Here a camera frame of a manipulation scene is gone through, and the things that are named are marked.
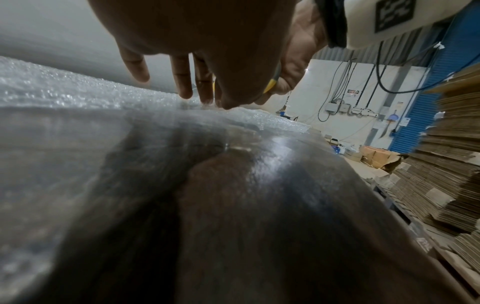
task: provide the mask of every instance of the pallet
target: pallet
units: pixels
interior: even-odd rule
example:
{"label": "pallet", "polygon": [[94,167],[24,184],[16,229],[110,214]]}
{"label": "pallet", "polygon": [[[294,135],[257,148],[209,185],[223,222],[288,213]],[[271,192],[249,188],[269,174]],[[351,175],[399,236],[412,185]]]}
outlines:
{"label": "pallet", "polygon": [[453,240],[438,229],[422,223],[395,195],[388,189],[373,182],[371,189],[382,197],[383,205],[398,215],[408,227],[408,233],[416,244],[431,258],[438,261],[440,269],[446,274],[447,279],[456,282],[459,290],[470,299],[480,303],[480,274],[449,247]]}

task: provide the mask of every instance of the black strap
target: black strap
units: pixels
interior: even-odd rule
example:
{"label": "black strap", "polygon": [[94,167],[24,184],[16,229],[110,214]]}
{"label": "black strap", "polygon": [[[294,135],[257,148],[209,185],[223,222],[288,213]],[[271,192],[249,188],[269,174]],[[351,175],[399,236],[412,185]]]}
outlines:
{"label": "black strap", "polygon": [[328,35],[328,46],[347,47],[347,18],[344,0],[314,0]]}

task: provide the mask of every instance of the glossy surface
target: glossy surface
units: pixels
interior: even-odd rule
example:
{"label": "glossy surface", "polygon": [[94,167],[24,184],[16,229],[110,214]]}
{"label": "glossy surface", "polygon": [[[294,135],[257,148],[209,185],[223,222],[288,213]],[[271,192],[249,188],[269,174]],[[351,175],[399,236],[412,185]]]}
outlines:
{"label": "glossy surface", "polygon": [[319,132],[230,113],[1,108],[0,302],[461,302]]}

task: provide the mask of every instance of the qr code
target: qr code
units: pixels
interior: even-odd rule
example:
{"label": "qr code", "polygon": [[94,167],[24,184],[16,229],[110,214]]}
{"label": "qr code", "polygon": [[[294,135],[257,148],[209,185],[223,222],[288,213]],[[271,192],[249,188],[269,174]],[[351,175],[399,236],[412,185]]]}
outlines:
{"label": "qr code", "polygon": [[375,33],[414,17],[416,0],[381,0],[376,3]]}

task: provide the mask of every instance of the yellow object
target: yellow object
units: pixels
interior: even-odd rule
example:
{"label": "yellow object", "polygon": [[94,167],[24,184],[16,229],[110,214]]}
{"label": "yellow object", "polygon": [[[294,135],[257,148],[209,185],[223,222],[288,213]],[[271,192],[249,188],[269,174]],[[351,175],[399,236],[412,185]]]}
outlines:
{"label": "yellow object", "polygon": [[[265,94],[266,92],[270,91],[278,82],[280,78],[280,72],[282,71],[282,65],[279,63],[276,66],[275,69],[275,74],[273,75],[272,79],[270,79],[268,85],[266,86],[265,90],[263,93]],[[215,80],[213,81],[213,92],[215,93]]]}

